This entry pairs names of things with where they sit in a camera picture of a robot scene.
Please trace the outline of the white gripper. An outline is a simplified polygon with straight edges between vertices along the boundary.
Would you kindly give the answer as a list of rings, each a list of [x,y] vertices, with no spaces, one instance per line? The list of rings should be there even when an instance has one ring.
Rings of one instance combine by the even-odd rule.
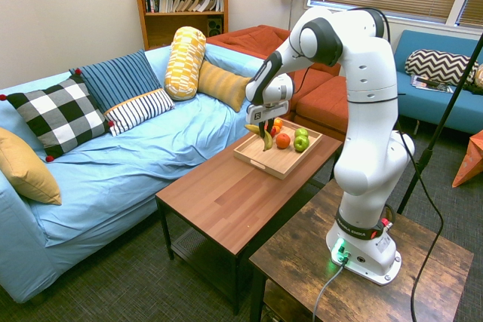
[[[265,137],[265,124],[267,130],[272,130],[274,126],[274,118],[283,116],[289,112],[290,103],[285,100],[280,103],[274,103],[271,106],[261,105],[249,105],[247,107],[246,122],[248,124],[258,124],[260,137]]]

